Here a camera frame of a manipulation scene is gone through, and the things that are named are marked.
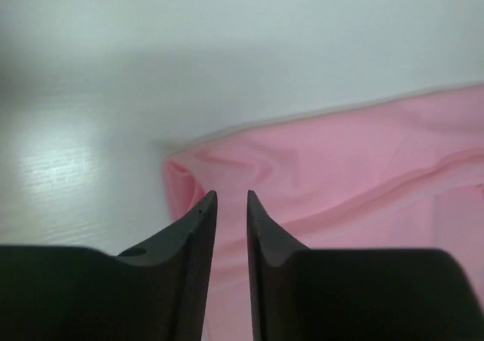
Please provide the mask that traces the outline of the pink t shirt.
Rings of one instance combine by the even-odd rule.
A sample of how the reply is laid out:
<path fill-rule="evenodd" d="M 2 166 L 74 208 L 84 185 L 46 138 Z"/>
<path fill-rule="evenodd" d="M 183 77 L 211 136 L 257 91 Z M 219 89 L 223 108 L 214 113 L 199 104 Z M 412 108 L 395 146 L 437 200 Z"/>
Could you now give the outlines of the pink t shirt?
<path fill-rule="evenodd" d="M 483 87 L 238 132 L 168 157 L 170 215 L 218 218 L 204 336 L 252 336 L 247 193 L 308 246 L 438 247 L 483 295 Z"/>

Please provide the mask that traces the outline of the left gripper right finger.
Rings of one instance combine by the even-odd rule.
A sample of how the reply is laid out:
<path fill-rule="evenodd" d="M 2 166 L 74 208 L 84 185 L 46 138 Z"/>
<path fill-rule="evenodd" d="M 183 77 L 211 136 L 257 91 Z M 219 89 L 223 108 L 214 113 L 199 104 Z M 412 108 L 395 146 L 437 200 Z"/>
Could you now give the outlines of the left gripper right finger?
<path fill-rule="evenodd" d="M 255 340 L 481 340 L 463 268 L 438 249 L 312 249 L 247 195 Z"/>

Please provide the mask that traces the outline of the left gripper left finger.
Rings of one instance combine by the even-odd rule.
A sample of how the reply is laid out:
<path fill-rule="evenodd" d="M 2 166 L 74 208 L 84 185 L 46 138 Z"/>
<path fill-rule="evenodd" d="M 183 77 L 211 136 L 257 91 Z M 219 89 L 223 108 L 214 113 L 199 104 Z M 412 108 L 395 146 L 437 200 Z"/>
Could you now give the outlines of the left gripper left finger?
<path fill-rule="evenodd" d="M 116 256 L 80 246 L 1 248 L 3 340 L 199 340 L 217 196 Z"/>

